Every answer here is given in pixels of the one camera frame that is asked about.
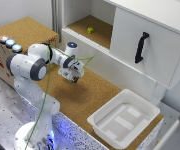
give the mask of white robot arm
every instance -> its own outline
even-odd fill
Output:
[[[47,72],[46,66],[49,64],[49,56],[50,64],[60,65],[58,73],[76,83],[84,75],[83,63],[78,59],[74,59],[77,57],[77,54],[77,44],[70,42],[66,46],[65,53],[61,53],[46,44],[33,44],[28,49],[28,55],[13,53],[8,57],[6,64],[11,74],[15,76],[14,88],[21,97],[38,108],[36,120],[43,105],[45,93],[34,81],[40,81],[45,77]],[[44,150],[45,147],[56,149],[55,144],[50,146],[49,142],[45,143],[45,139],[47,139],[48,135],[51,135],[53,130],[52,115],[58,113],[59,109],[60,103],[55,98],[47,95],[43,113],[29,142],[31,150]],[[25,136],[25,143],[27,143],[33,128]]]

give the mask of brown box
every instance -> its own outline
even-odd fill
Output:
[[[16,44],[21,45],[23,54],[27,54],[29,46],[35,43],[44,42],[59,47],[59,35],[29,17],[0,27],[0,36],[2,35],[7,35],[14,39]],[[11,49],[0,44],[0,77],[13,87],[14,77],[10,75],[6,66],[6,60],[11,53]]]

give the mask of door handle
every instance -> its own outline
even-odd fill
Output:
[[[135,56],[135,63],[136,64],[138,64],[140,61],[143,60],[143,57],[141,57],[141,53],[142,53],[143,46],[144,46],[144,40],[147,39],[148,37],[149,37],[149,34],[146,32],[143,32],[143,36],[140,38],[138,48],[137,48],[137,53]]]

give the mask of cabinet door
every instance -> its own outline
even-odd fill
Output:
[[[136,64],[135,56],[143,32],[149,37],[144,40],[143,60]],[[169,86],[180,61],[180,34],[117,8],[110,54]]]

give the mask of white plastic bin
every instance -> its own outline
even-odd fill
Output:
[[[95,133],[116,149],[125,149],[160,113],[160,109],[125,89],[87,121]]]

